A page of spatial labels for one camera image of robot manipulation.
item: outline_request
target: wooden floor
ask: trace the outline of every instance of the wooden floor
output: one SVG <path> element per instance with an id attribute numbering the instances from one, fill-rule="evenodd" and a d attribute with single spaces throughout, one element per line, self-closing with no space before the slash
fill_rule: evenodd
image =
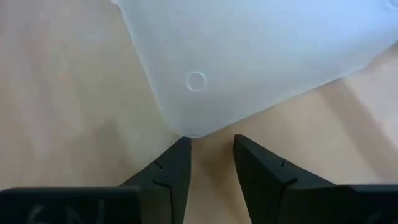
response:
<path id="1" fill-rule="evenodd" d="M 398 183 L 398 48 L 193 140 L 186 223 L 249 223 L 235 134 L 335 183 Z M 109 0 L 0 1 L 0 188 L 118 185 L 179 138 Z"/>

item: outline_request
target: translucent plastic lid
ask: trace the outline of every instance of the translucent plastic lid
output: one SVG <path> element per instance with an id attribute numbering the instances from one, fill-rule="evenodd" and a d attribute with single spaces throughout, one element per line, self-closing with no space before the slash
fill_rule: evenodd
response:
<path id="1" fill-rule="evenodd" d="M 115 0 L 162 116 L 210 134 L 366 66 L 398 39 L 395 0 Z"/>

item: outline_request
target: black plastic piece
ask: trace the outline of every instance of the black plastic piece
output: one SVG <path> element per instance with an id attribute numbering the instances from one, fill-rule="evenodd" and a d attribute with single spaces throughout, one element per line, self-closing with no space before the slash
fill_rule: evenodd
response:
<path id="1" fill-rule="evenodd" d="M 253 224 L 398 223 L 398 185 L 335 185 L 241 135 L 233 151 Z"/>
<path id="2" fill-rule="evenodd" d="M 4 190 L 0 224 L 182 224 L 190 164 L 190 139 L 181 138 L 120 187 Z"/>

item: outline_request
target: circular mark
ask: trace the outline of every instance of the circular mark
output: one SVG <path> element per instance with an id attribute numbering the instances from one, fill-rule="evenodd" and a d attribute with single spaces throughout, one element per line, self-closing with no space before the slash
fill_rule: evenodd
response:
<path id="1" fill-rule="evenodd" d="M 390 9 L 398 10 L 398 0 L 388 0 L 387 5 Z"/>
<path id="2" fill-rule="evenodd" d="M 202 72 L 189 72 L 185 76 L 185 86 L 191 91 L 202 91 L 206 88 L 207 79 Z"/>

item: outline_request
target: black plastic object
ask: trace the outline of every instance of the black plastic object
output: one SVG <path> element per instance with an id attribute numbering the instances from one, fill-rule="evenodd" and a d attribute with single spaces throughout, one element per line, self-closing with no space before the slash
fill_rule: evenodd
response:
<path id="1" fill-rule="evenodd" d="M 398 223 L 398 185 L 335 185 L 241 135 L 233 152 L 253 224 Z"/>
<path id="2" fill-rule="evenodd" d="M 21 188 L 0 192 L 0 224 L 182 224 L 191 140 L 179 139 L 120 187 Z"/>

